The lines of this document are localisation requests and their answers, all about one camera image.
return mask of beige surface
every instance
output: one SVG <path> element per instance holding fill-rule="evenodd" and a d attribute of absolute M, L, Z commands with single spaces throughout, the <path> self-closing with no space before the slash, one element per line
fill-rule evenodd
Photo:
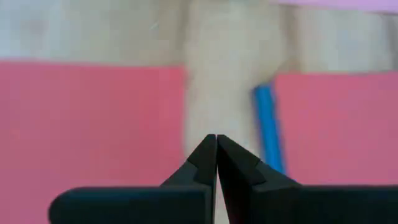
<path fill-rule="evenodd" d="M 0 0 L 0 58 L 184 63 L 186 153 L 223 133 L 258 155 L 254 86 L 277 69 L 395 68 L 397 26 L 393 16 L 265 0 Z M 228 223 L 217 197 L 216 223 Z"/>

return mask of black tool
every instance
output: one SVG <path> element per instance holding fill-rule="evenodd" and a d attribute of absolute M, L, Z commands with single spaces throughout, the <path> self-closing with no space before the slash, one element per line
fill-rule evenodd
<path fill-rule="evenodd" d="M 53 201 L 50 222 L 211 224 L 217 167 L 232 224 L 398 223 L 397 186 L 301 185 L 214 134 L 161 186 L 73 189 Z"/>

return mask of red foam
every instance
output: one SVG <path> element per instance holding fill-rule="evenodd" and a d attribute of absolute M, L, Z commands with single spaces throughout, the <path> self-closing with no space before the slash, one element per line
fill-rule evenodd
<path fill-rule="evenodd" d="M 0 62 L 0 223 L 79 186 L 159 185 L 183 160 L 184 72 Z"/>
<path fill-rule="evenodd" d="M 304 184 L 398 184 L 398 73 L 281 74 L 287 173 Z"/>

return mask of blue pencil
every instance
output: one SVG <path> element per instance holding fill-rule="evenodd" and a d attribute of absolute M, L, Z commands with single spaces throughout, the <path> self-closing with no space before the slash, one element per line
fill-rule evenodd
<path fill-rule="evenodd" d="M 274 110 L 272 85 L 265 84 L 254 89 L 257 106 L 259 129 L 266 163 L 273 169 L 285 173 L 282 151 L 280 148 L 279 130 Z"/>

